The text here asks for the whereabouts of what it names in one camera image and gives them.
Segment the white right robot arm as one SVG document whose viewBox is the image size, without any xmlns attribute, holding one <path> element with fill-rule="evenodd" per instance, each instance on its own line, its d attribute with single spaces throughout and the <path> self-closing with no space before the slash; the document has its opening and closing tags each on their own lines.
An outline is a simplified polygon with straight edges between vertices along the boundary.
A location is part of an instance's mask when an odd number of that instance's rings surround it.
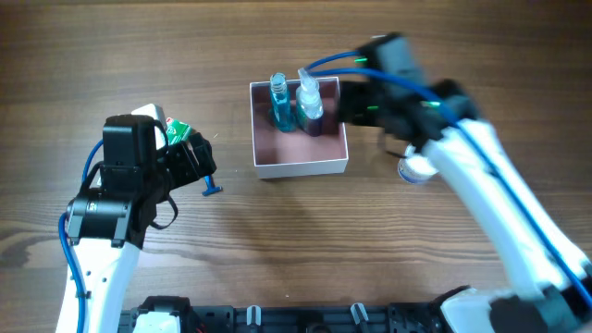
<svg viewBox="0 0 592 333">
<path fill-rule="evenodd" d="M 448 183 L 493 244 L 506 290 L 472 288 L 437 306 L 449 332 L 574 332 L 591 321 L 591 262 L 551 219 L 492 124 L 455 80 L 426 80 L 406 38 L 383 35 L 355 50 L 338 114 L 409 142 Z"/>
</svg>

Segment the teal liquid bottle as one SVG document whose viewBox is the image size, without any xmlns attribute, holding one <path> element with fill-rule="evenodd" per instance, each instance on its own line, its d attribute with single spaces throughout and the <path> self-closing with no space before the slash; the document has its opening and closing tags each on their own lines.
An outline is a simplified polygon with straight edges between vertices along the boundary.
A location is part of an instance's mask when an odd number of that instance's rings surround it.
<svg viewBox="0 0 592 333">
<path fill-rule="evenodd" d="M 295 130 L 295 120 L 291 111 L 290 91 L 286 76 L 277 72 L 270 77 L 270 99 L 272 102 L 271 115 L 276 128 L 282 132 Z"/>
</svg>

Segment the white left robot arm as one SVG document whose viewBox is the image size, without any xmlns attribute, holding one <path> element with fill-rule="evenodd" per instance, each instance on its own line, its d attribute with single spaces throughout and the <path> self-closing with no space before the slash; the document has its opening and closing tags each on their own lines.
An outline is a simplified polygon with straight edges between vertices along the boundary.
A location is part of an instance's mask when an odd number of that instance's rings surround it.
<svg viewBox="0 0 592 333">
<path fill-rule="evenodd" d="M 58 222 L 68 263 L 59 332 L 115 332 L 124 296 L 157 206 L 173 205 L 170 193 L 216 172 L 211 143 L 191 131 L 180 142 L 157 146 L 163 124 L 145 115 L 109 117 L 89 157 L 78 194 Z"/>
</svg>

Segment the clear spray bottle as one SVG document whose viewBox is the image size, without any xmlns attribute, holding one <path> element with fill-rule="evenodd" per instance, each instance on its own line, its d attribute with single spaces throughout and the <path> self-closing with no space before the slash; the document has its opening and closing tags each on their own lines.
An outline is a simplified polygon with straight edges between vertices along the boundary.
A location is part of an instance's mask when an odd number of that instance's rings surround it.
<svg viewBox="0 0 592 333">
<path fill-rule="evenodd" d="M 320 136 L 324 108 L 318 81 L 305 68 L 298 70 L 300 86 L 296 90 L 296 119 L 301 129 L 312 137 Z"/>
</svg>

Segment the white lidded jar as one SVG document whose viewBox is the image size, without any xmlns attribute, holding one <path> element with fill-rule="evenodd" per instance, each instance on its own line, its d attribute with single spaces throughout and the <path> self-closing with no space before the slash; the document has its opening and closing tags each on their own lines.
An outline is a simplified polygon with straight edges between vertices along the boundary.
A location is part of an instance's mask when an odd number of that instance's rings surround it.
<svg viewBox="0 0 592 333">
<path fill-rule="evenodd" d="M 397 170 L 402 179 L 412 184 L 425 183 L 438 173 L 427 158 L 415 151 L 412 144 L 407 145 Z"/>
</svg>

